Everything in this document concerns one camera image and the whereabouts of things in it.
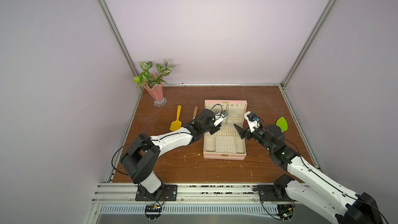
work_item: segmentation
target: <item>green leaf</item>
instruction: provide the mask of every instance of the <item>green leaf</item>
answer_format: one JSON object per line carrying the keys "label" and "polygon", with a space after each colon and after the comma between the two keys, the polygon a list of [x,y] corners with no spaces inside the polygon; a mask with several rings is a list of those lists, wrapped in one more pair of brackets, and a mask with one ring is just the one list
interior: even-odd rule
{"label": "green leaf", "polygon": [[140,68],[142,68],[143,70],[148,70],[149,69],[149,65],[146,64],[145,62],[140,62]]}
{"label": "green leaf", "polygon": [[165,69],[165,66],[159,66],[158,67],[158,72],[162,73],[164,71],[164,69]]}
{"label": "green leaf", "polygon": [[141,69],[143,69],[143,70],[144,70],[144,69],[145,69],[145,67],[144,67],[145,65],[146,65],[146,63],[145,63],[145,62],[140,62],[140,68],[141,68]]}
{"label": "green leaf", "polygon": [[144,73],[141,72],[141,74],[140,74],[140,82],[144,82],[144,81],[145,81]]}
{"label": "green leaf", "polygon": [[142,73],[146,74],[148,78],[151,77],[149,70],[143,70]]}
{"label": "green leaf", "polygon": [[160,70],[162,69],[162,65],[158,63],[158,64],[156,64],[156,68],[160,72]]}
{"label": "green leaf", "polygon": [[150,77],[150,75],[148,75],[147,73],[142,72],[141,74],[142,74],[143,77],[144,77],[144,81],[147,81],[148,78]]}
{"label": "green leaf", "polygon": [[172,72],[172,69],[171,69],[171,68],[166,68],[166,69],[164,70],[164,76],[170,75],[171,72]]}
{"label": "green leaf", "polygon": [[151,82],[151,83],[149,83],[149,87],[153,88],[153,86],[155,86],[156,84],[157,84],[157,82]]}
{"label": "green leaf", "polygon": [[153,62],[147,62],[147,65],[149,66],[149,68],[147,68],[147,69],[150,69],[153,66]]}

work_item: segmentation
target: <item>potted plant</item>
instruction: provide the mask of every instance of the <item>potted plant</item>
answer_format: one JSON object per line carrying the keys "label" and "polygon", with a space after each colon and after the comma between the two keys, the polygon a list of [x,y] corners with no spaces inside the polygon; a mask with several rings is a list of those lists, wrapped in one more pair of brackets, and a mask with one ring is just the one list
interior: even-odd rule
{"label": "potted plant", "polygon": [[170,75],[172,68],[175,66],[169,66],[168,60],[165,59],[164,65],[159,63],[156,64],[158,72],[151,74],[149,69],[152,65],[152,62],[140,62],[142,72],[140,73],[140,76],[134,77],[134,81],[137,82],[137,87],[140,87],[142,90],[146,89],[149,92],[155,100],[155,106],[161,107],[167,102],[166,98],[163,97],[163,83],[166,83],[163,78]]}

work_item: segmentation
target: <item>white wall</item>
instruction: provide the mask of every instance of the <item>white wall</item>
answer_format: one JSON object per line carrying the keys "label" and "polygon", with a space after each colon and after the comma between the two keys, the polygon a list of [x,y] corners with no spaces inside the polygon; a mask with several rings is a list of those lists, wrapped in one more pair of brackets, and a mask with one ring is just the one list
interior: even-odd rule
{"label": "white wall", "polygon": [[137,96],[95,0],[0,0],[0,223],[80,224]]}
{"label": "white wall", "polygon": [[328,0],[106,0],[132,59],[171,83],[281,82]]}
{"label": "white wall", "polygon": [[398,1],[338,0],[287,93],[326,173],[393,223],[398,181]]}

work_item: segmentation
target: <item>glass vase base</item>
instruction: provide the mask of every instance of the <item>glass vase base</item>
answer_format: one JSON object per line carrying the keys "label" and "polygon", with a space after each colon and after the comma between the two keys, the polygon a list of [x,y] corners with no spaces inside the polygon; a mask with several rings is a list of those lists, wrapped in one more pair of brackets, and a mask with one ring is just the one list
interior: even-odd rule
{"label": "glass vase base", "polygon": [[163,97],[163,100],[161,102],[154,101],[154,104],[157,107],[162,107],[162,106],[166,105],[166,102],[167,102],[166,98]]}

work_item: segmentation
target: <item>robotic arm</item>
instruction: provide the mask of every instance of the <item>robotic arm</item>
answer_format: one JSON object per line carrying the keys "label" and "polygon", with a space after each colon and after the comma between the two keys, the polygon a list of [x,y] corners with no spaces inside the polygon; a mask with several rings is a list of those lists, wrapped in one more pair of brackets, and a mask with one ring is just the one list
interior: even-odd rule
{"label": "robotic arm", "polygon": [[285,134],[278,126],[268,125],[263,130],[255,113],[246,112],[244,117],[249,125],[246,130],[235,124],[240,137],[254,138],[269,151],[277,166],[311,187],[305,187],[285,174],[274,183],[276,196],[287,196],[301,202],[334,224],[383,224],[371,196],[366,193],[359,195],[318,171],[285,144]]}
{"label": "robotic arm", "polygon": [[[204,109],[196,119],[177,131],[151,137],[145,133],[139,135],[120,159],[133,183],[139,184],[138,195],[154,201],[166,197],[163,196],[165,185],[152,171],[158,157],[198,141],[206,132],[214,134],[220,130],[221,122],[227,116],[226,111],[215,115],[211,110]],[[269,156],[277,166],[311,187],[305,187],[285,174],[274,182],[275,198],[283,200],[283,197],[289,197],[301,202],[333,224],[383,224],[371,196],[366,193],[359,195],[318,171],[285,144],[285,134],[278,126],[268,125],[263,130],[255,113],[246,112],[244,117],[249,125],[246,130],[235,124],[240,137],[255,139],[269,151]],[[281,215],[281,218],[288,220],[291,215]]]}
{"label": "robotic arm", "polygon": [[160,200],[164,184],[152,171],[158,157],[172,149],[200,140],[206,132],[214,134],[220,130],[221,122],[227,116],[226,111],[216,116],[211,110],[204,109],[194,120],[177,131],[159,136],[140,134],[120,158],[120,163],[133,183],[140,184],[140,195]]}

